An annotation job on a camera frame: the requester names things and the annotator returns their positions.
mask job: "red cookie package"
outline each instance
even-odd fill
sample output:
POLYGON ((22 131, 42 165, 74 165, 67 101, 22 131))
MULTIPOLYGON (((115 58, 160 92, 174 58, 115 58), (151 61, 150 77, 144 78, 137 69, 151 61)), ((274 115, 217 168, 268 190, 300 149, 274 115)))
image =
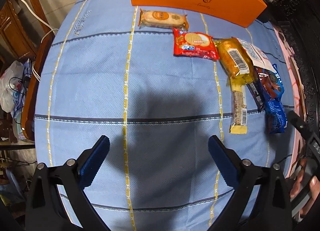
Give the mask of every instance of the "red cookie package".
POLYGON ((173 29, 174 55, 189 57, 200 57, 217 61, 218 51, 214 45, 213 38, 203 33, 189 33, 173 29))

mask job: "blue gripper pad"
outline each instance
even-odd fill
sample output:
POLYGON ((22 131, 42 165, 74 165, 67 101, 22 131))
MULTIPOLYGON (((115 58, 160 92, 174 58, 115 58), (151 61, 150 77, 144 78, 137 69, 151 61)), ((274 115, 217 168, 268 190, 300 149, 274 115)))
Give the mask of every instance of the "blue gripper pad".
MULTIPOLYGON (((229 154, 232 152, 235 155, 236 153, 233 150, 226 149, 216 135, 209 138, 208 148, 209 153, 221 172, 226 184, 236 189, 239 185, 238 170, 232 162, 232 158, 229 157, 229 154)), ((237 155, 233 157, 234 159, 241 161, 237 155)))
POLYGON ((83 166, 79 170, 79 182, 78 185, 81 189, 89 187, 94 177, 97 175, 104 159, 106 158, 110 150, 109 138, 102 135, 96 144, 88 150, 91 154, 88 159, 84 162, 83 166))

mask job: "metal screw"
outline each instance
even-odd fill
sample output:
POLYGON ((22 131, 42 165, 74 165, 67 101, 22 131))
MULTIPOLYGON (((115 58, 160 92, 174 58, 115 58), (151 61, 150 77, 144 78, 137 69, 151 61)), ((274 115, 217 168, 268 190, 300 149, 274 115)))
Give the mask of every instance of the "metal screw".
POLYGON ((251 162, 250 162, 250 160, 248 160, 248 159, 244 159, 244 160, 242 161, 242 163, 243 163, 243 165, 245 165, 245 166, 250 166, 250 165, 251 165, 251 162))
POLYGON ((67 160, 67 165, 68 166, 73 166, 76 163, 75 159, 69 159, 67 160))
POLYGON ((42 170, 42 169, 44 168, 44 163, 39 163, 39 164, 37 165, 37 168, 38 168, 39 170, 42 170))
POLYGON ((275 164, 273 165, 273 168, 274 168, 275 170, 279 170, 279 169, 280 169, 280 165, 277 164, 277 163, 275 163, 275 164))

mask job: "finger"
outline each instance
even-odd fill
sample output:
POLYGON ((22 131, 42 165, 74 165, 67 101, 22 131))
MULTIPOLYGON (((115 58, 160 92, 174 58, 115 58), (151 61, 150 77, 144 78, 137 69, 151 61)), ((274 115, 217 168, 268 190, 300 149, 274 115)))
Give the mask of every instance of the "finger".
POLYGON ((310 181, 310 190, 311 190, 311 194, 312 194, 312 199, 316 200, 316 198, 318 197, 318 195, 320 193, 320 181, 318 180, 318 178, 316 176, 314 176, 312 178, 312 180, 310 181))
POLYGON ((307 159, 302 159, 300 162, 301 167, 305 167, 307 163, 307 159))
POLYGON ((297 194, 299 193, 300 190, 300 182, 296 181, 290 191, 290 198, 294 198, 295 196, 297 196, 297 194))
POLYGON ((304 175, 304 169, 301 169, 297 175, 297 182, 302 182, 303 175, 304 175))
POLYGON ((309 212, 314 202, 315 201, 312 198, 309 199, 309 201, 305 204, 305 206, 300 210, 300 215, 305 216, 309 212))
POLYGON ((310 191, 311 199, 309 199, 307 204, 300 210, 301 215, 306 215, 309 212, 310 208, 312 207, 313 203, 320 193, 320 181, 316 176, 314 176, 310 181, 310 191))

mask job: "blue bedsheet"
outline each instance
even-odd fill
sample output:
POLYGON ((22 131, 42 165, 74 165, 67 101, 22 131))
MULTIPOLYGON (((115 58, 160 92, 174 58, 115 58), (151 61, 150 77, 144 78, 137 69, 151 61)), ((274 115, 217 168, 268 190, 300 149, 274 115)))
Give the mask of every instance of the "blue bedsheet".
MULTIPOLYGON (((85 193, 111 230, 207 230, 232 195, 208 152, 209 137, 223 134, 224 145, 240 158, 270 166, 292 153, 294 130, 289 125, 284 134, 266 134, 265 114, 257 113, 246 89, 248 133, 231 135, 231 92, 221 64, 174 57, 171 30, 139 29, 139 8, 187 14, 190 31, 253 42, 277 64, 285 87, 282 103, 293 108, 289 73, 271 24, 254 21, 245 29, 192 11, 135 7, 130 0, 79 0, 41 74, 38 161, 61 165, 106 135, 110 152, 85 193)), ((284 173, 289 163, 281 162, 284 173)), ((65 191, 60 193, 79 225, 65 191)), ((256 194, 257 189, 245 216, 256 194)))

